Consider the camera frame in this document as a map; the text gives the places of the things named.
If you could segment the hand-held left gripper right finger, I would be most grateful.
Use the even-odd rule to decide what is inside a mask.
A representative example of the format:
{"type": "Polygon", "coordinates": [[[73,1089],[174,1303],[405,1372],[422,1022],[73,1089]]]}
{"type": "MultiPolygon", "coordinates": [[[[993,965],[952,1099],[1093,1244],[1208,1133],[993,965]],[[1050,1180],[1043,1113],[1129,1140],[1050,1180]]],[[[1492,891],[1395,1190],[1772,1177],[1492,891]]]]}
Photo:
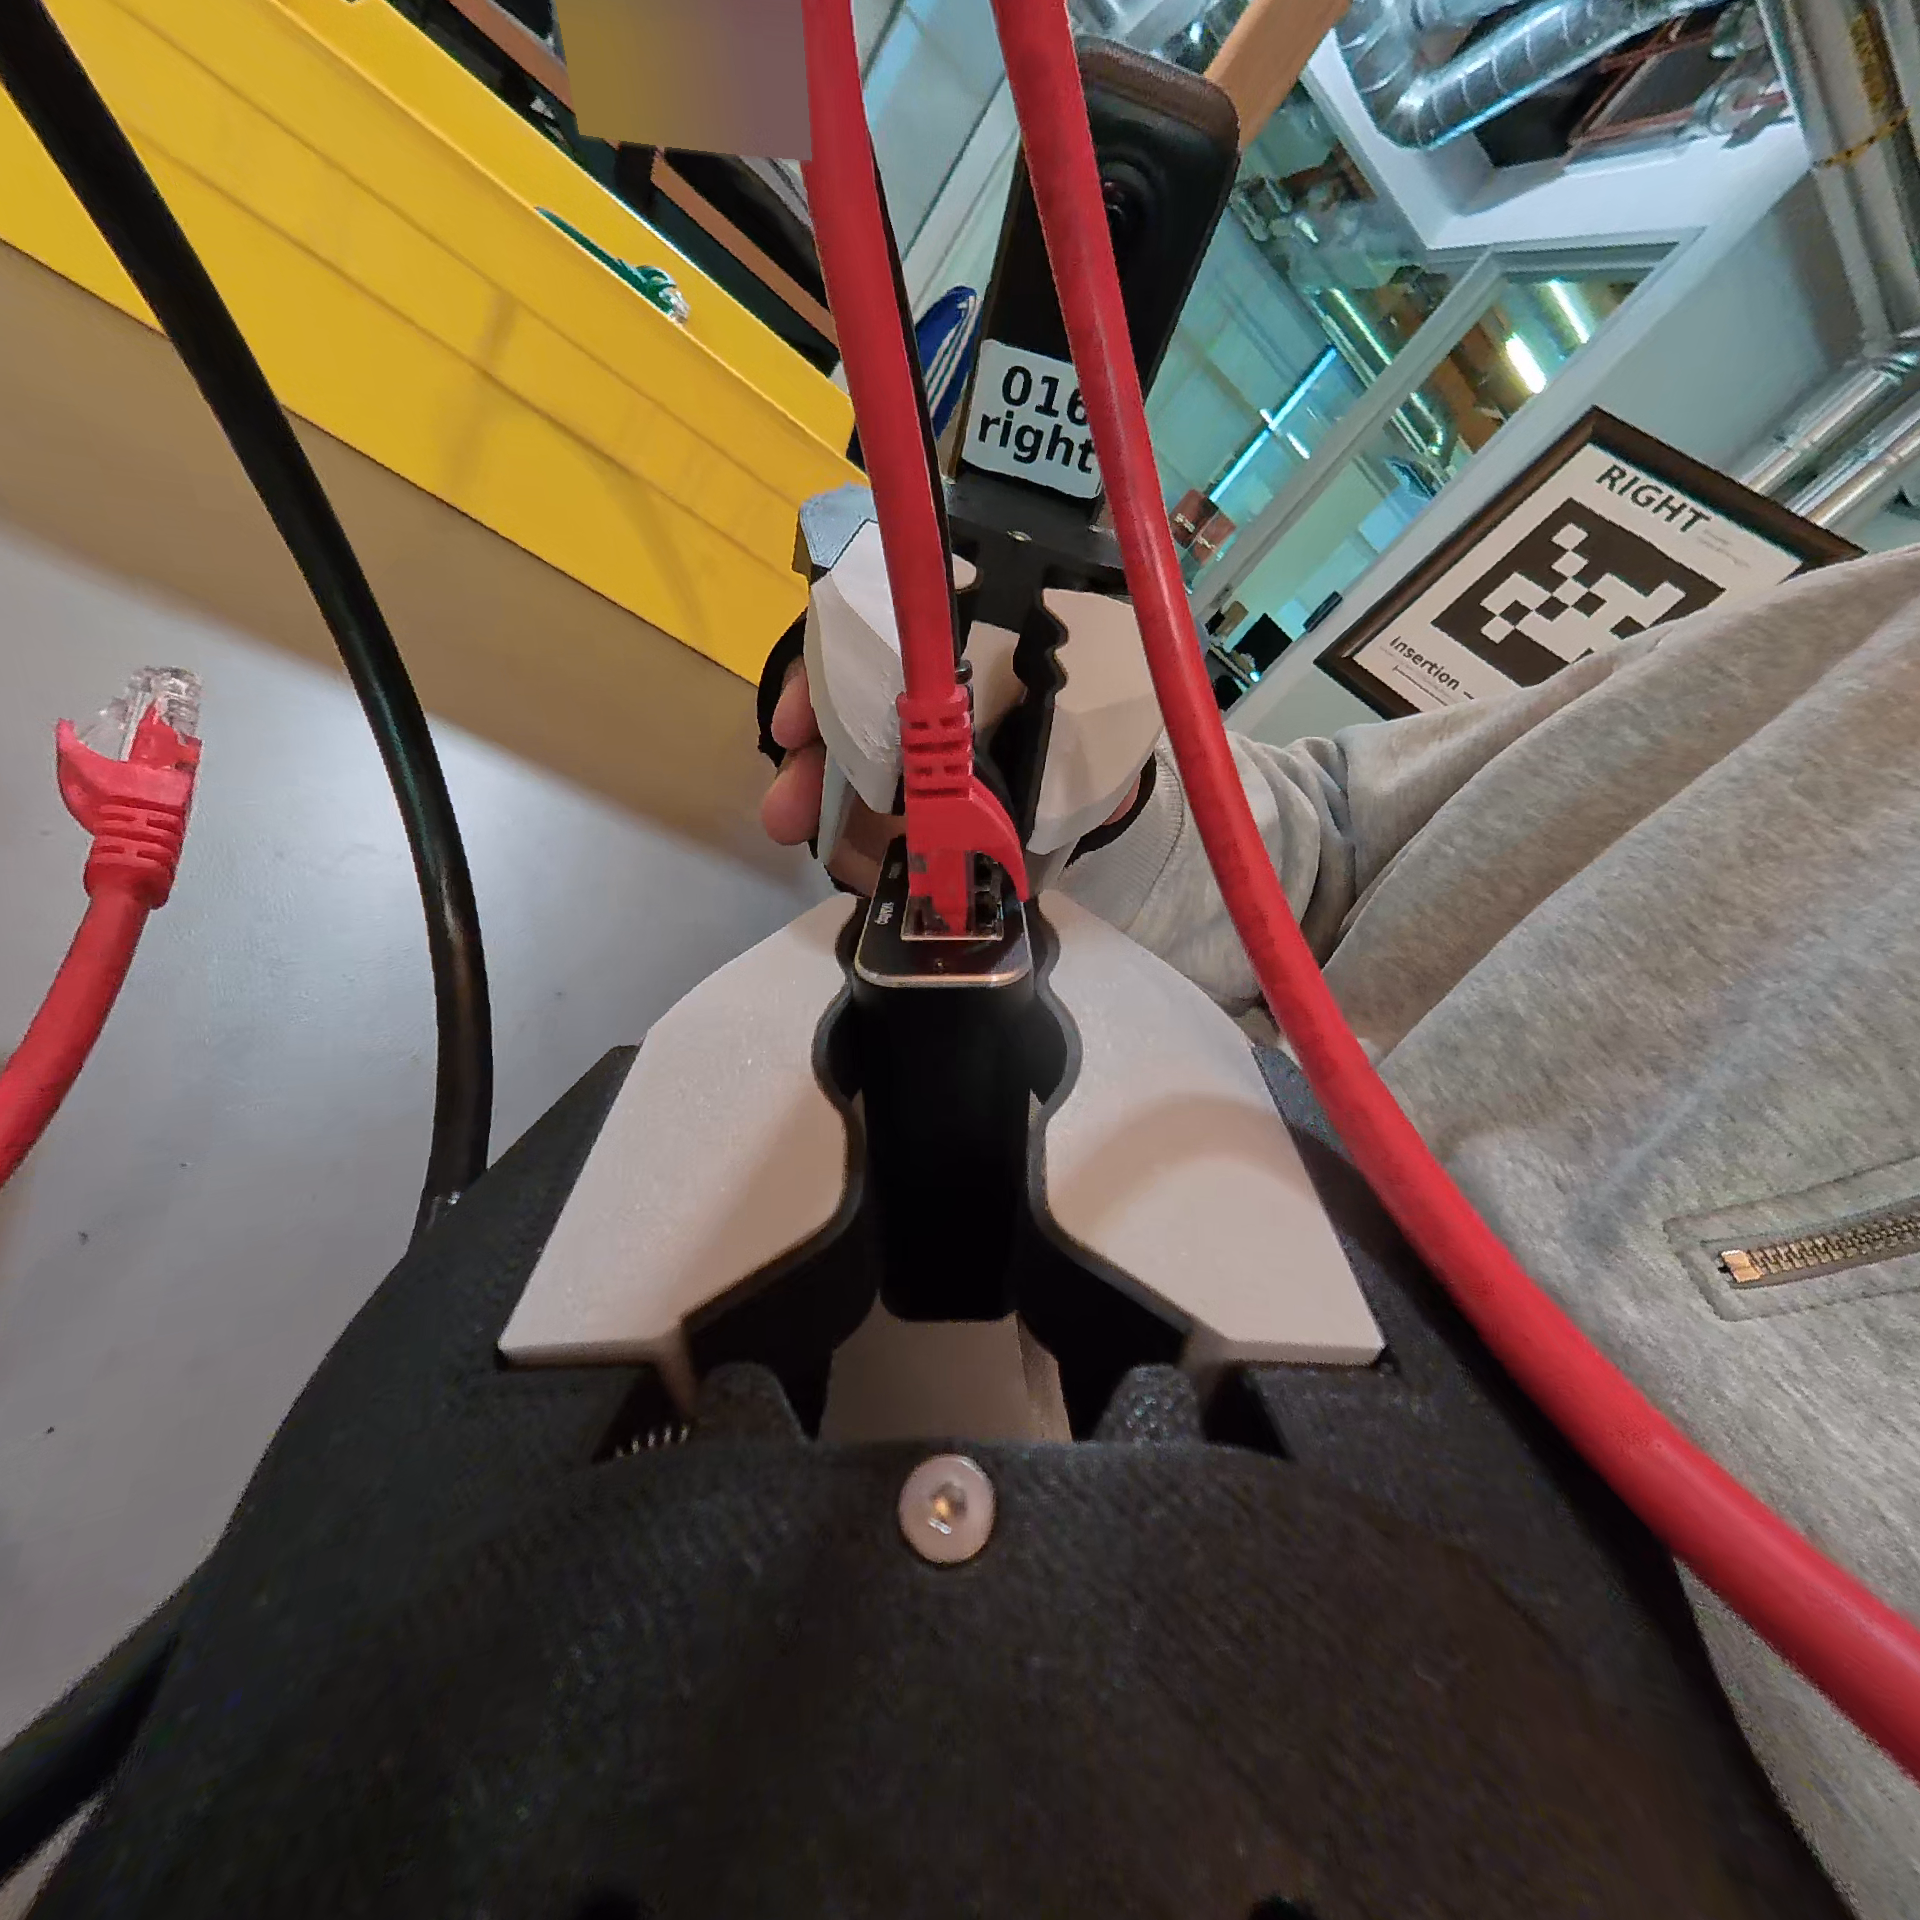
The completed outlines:
{"type": "Polygon", "coordinates": [[[1374,1364],[1384,1337],[1235,1019],[1099,917],[1046,927],[1077,1039],[1040,1143],[1050,1224],[1170,1314],[1188,1372],[1374,1364]]]}

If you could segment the person's grey jacket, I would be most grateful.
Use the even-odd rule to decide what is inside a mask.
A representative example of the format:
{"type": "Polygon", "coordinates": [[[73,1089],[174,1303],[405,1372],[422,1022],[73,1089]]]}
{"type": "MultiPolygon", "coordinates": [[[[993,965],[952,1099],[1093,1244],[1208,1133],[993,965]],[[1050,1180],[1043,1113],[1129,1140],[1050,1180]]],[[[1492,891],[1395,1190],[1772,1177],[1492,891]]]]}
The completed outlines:
{"type": "Polygon", "coordinates": [[[1298,744],[1304,931],[1525,1271],[1918,1616],[1918,546],[1298,744]]]}

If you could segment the yellow plastic bin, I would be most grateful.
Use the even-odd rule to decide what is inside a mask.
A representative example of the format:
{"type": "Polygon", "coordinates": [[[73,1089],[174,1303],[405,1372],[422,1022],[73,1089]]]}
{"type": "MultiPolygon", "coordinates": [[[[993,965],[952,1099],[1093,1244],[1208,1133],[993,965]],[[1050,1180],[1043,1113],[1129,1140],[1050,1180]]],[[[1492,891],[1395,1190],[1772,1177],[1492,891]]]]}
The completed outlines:
{"type": "Polygon", "coordinates": [[[852,402],[389,4],[50,4],[280,402],[758,680],[852,402]]]}

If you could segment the silver ventilation ducts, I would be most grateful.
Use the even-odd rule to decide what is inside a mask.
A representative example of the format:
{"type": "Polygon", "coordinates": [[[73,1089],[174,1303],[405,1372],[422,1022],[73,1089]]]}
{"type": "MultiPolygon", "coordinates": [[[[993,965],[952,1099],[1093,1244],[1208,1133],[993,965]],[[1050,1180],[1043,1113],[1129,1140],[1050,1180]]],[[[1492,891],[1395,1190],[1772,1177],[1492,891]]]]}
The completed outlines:
{"type": "MultiPolygon", "coordinates": [[[[1374,128],[1405,150],[1478,132],[1704,4],[1351,4],[1334,42],[1374,128]]],[[[1918,487],[1918,7],[1735,4],[1757,26],[1718,120],[1799,128],[1861,346],[1780,418],[1737,481],[1838,529],[1918,487]]]]}

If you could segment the person's right forearm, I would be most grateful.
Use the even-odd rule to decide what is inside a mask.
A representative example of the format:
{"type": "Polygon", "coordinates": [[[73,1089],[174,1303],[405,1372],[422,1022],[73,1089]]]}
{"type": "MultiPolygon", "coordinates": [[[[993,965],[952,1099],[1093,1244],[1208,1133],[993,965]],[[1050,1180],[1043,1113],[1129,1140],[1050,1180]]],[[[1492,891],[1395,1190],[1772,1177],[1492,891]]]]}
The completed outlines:
{"type": "MultiPolygon", "coordinates": [[[[1327,962],[1357,910],[1357,838],[1334,740],[1265,746],[1228,736],[1235,779],[1308,949],[1327,962]]],[[[1169,736],[1117,838],[1089,855],[1082,904],[1164,961],[1240,1028],[1275,1033],[1254,961],[1216,884],[1169,736]]]]}

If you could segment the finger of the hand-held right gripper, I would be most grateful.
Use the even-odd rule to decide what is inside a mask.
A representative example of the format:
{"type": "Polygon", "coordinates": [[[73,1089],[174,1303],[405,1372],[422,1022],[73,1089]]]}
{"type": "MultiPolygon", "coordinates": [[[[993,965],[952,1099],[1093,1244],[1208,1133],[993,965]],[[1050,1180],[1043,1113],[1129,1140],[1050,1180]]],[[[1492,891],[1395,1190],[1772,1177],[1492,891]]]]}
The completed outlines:
{"type": "Polygon", "coordinates": [[[808,704],[824,736],[817,857],[834,857],[852,800],[871,814],[899,807],[899,629],[881,529],[858,529],[808,588],[804,622],[808,704]]]}
{"type": "Polygon", "coordinates": [[[1067,588],[1046,588],[1040,608],[1050,622],[1043,665],[1056,669],[1056,686],[1025,828],[1033,888],[1053,885],[1084,838],[1126,817],[1163,733],[1133,608],[1067,588]]]}

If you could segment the black network switch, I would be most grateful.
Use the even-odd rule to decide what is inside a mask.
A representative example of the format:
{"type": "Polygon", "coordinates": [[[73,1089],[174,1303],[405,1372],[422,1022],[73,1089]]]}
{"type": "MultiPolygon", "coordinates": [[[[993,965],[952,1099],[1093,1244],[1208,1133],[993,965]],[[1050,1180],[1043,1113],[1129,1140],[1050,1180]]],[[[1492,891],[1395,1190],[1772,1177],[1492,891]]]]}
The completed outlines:
{"type": "Polygon", "coordinates": [[[999,1321],[1018,1303],[1033,942],[1019,900],[986,898],[986,937],[916,934],[898,838],[852,949],[881,1303],[902,1321],[999,1321]]]}

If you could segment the framed marker sign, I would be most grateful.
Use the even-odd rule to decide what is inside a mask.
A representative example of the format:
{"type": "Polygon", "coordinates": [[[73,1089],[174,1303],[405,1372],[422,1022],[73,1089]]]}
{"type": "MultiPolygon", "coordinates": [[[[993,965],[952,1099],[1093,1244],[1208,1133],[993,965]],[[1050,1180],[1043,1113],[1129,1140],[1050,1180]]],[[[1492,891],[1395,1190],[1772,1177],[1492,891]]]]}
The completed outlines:
{"type": "Polygon", "coordinates": [[[1593,408],[1317,667],[1375,714],[1453,710],[1858,556],[1855,541],[1593,408]]]}

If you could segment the blue striped bag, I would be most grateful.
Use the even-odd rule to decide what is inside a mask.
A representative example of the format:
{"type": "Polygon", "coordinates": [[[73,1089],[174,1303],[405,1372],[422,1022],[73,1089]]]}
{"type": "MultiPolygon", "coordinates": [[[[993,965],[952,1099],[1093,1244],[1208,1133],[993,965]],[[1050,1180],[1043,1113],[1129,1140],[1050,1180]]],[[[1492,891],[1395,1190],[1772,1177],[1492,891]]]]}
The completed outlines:
{"type": "Polygon", "coordinates": [[[916,317],[915,341],[929,428],[935,445],[942,445],[971,381],[979,346],[979,293],[971,284],[942,290],[916,317]]]}

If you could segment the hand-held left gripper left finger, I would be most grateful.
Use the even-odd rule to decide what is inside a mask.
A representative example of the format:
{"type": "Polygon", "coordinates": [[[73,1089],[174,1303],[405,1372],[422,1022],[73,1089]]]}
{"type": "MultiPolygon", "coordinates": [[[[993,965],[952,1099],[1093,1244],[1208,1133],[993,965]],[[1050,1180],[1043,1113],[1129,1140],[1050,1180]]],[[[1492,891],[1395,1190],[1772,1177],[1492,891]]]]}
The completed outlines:
{"type": "Polygon", "coordinates": [[[513,1364],[646,1362],[691,1400],[697,1320],[845,1196],[814,1070],[852,900],[814,904],[646,1031],[502,1337],[513,1364]]]}

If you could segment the person's right hand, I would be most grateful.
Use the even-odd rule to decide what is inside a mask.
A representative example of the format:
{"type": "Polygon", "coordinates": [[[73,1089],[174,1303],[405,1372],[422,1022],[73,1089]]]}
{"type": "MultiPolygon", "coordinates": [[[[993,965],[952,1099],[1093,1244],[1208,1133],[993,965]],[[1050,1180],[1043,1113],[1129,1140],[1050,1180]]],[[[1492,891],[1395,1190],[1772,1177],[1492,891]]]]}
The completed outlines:
{"type": "MultiPolygon", "coordinates": [[[[777,845],[821,844],[827,744],[808,704],[804,659],[795,659],[773,706],[770,739],[781,749],[774,779],[760,800],[760,826],[777,845]]],[[[902,834],[899,814],[877,814],[854,791],[827,873],[841,891],[869,898],[877,885],[885,853],[902,834]]]]}

